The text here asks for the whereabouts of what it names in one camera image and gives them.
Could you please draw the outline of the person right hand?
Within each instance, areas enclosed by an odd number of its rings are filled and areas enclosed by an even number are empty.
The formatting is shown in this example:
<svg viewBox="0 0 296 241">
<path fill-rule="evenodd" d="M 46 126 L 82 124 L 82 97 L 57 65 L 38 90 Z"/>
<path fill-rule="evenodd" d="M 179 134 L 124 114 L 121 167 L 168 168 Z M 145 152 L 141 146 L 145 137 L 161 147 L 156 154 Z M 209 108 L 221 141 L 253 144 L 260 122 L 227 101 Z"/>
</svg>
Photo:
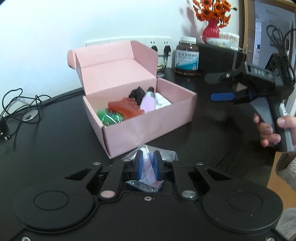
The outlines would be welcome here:
<svg viewBox="0 0 296 241">
<path fill-rule="evenodd" d="M 273 127 L 267 123 L 261 121 L 260 117 L 254 114 L 254 123 L 257 125 L 257 129 L 260 134 L 261 145 L 265 147 L 271 147 L 281 142 L 280 134 L 275 132 Z M 292 142 L 295 151 L 295 135 L 296 135 L 296 117 L 292 115 L 286 115 L 277 119 L 277 125 L 282 129 L 289 129 L 292 135 Z"/>
</svg>

